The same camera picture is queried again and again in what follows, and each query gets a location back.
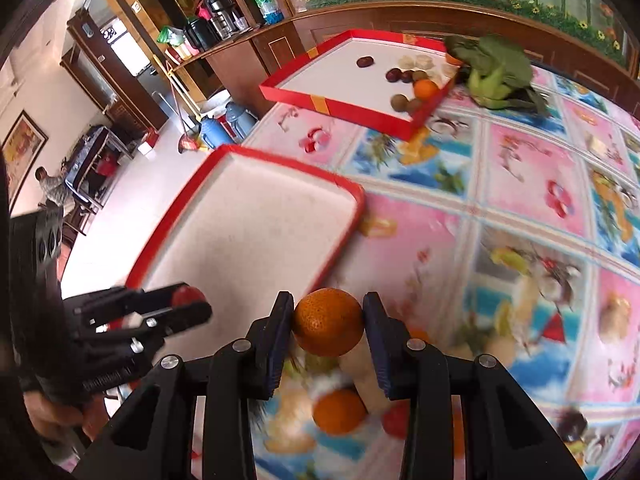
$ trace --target patterned tablecloth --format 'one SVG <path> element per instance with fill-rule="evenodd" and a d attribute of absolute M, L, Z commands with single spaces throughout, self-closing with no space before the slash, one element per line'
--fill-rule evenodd
<path fill-rule="evenodd" d="M 596 479 L 640 433 L 640 128 L 535 70 L 546 119 L 479 108 L 458 87 L 412 142 L 278 104 L 246 145 L 361 183 L 367 215 L 326 285 L 378 291 L 447 353 L 495 354 L 556 427 L 580 411 L 575 457 Z M 254 431 L 261 476 L 398 478 L 403 441 L 381 415 L 340 438 L 311 421 L 306 446 L 273 452 L 269 421 L 309 409 L 281 390 Z"/>

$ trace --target metal bolt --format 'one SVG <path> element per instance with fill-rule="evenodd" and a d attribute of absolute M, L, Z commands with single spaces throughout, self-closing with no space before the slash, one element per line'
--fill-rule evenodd
<path fill-rule="evenodd" d="M 409 350 L 424 350 L 427 346 L 427 343 L 425 343 L 422 339 L 418 339 L 418 338 L 412 338 L 409 339 L 409 341 L 406 342 L 406 347 Z"/>
<path fill-rule="evenodd" d="M 249 348 L 251 348 L 251 341 L 249 341 L 248 339 L 238 339 L 237 341 L 234 341 L 234 343 L 231 345 L 231 348 L 233 348 L 236 352 L 246 352 Z"/>
<path fill-rule="evenodd" d="M 482 354 L 478 358 L 478 362 L 485 368 L 493 368 L 498 363 L 497 359 L 489 354 Z"/>
<path fill-rule="evenodd" d="M 166 370 L 170 370 L 171 368 L 177 367 L 179 362 L 180 362 L 180 359 L 178 359 L 177 356 L 167 355 L 162 358 L 162 361 L 160 361 L 160 366 L 162 368 L 165 368 Z"/>
<path fill-rule="evenodd" d="M 138 341 L 135 337 L 131 338 L 131 345 L 129 346 L 131 346 L 131 349 L 133 350 L 134 354 L 139 354 L 145 349 L 142 343 Z"/>

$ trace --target tile floor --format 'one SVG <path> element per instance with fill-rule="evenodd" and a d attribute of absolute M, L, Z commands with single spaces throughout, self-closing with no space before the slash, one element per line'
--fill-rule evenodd
<path fill-rule="evenodd" d="M 155 157 L 137 154 L 121 170 L 87 236 L 79 236 L 62 277 L 62 297 L 124 283 L 146 240 L 207 154 L 178 153 L 177 118 L 160 130 Z"/>

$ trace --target finger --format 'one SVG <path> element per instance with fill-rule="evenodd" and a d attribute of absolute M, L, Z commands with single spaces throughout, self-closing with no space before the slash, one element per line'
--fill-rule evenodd
<path fill-rule="evenodd" d="M 53 440 L 55 442 L 64 442 L 65 435 L 59 425 L 53 422 L 47 422 L 40 418 L 32 418 L 31 423 L 36 432 L 46 438 L 47 440 Z"/>
<path fill-rule="evenodd" d="M 46 422 L 53 422 L 60 426 L 79 426 L 82 424 L 82 412 L 73 406 L 63 406 L 51 402 L 41 392 L 27 392 L 24 394 L 24 404 L 30 416 L 40 418 Z"/>
<path fill-rule="evenodd" d="M 109 421 L 109 414 L 104 405 L 104 397 L 98 396 L 84 406 L 82 430 L 91 440 L 95 440 L 100 430 Z"/>

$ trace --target picture frame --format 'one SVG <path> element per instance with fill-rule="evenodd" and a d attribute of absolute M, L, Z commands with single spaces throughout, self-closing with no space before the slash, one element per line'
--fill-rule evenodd
<path fill-rule="evenodd" d="M 6 165 L 9 212 L 14 208 L 15 200 L 24 181 L 48 140 L 49 137 L 23 110 L 2 141 L 1 149 Z"/>

